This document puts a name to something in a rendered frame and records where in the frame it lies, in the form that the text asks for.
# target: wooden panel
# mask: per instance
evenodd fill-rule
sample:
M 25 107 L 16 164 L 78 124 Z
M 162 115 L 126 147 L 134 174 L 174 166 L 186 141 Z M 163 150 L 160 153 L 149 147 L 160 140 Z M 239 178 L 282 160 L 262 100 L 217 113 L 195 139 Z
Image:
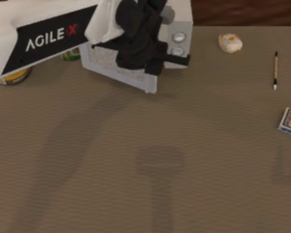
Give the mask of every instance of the wooden panel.
M 291 0 L 191 0 L 195 25 L 291 26 Z

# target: egg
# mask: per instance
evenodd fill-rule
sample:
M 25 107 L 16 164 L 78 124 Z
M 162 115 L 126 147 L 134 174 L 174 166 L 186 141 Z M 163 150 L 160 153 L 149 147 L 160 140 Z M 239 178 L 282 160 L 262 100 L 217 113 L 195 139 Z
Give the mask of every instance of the egg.
M 227 33 L 219 35 L 219 46 L 224 52 L 235 53 L 242 49 L 243 42 L 236 34 Z

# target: green can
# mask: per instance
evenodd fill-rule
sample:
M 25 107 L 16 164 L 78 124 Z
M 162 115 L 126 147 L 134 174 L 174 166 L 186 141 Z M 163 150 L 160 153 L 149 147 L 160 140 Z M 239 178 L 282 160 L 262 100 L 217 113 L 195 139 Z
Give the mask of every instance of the green can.
M 81 58 L 80 51 L 78 48 L 70 50 L 68 52 L 62 53 L 60 55 L 60 58 L 63 59 L 64 61 L 77 61 Z

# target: tin can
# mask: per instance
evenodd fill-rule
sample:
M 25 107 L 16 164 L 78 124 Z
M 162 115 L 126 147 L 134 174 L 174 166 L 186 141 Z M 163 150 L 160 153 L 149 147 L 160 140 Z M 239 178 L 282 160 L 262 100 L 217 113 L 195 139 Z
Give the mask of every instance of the tin can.
M 10 74 L 4 78 L 0 78 L 0 84 L 4 86 L 11 86 L 22 83 L 25 79 L 28 78 L 32 70 L 32 67 L 23 69 L 14 74 Z
M 60 58 L 63 59 L 64 61 L 73 62 L 79 60 L 81 58 L 81 55 L 79 49 L 76 48 L 61 54 Z

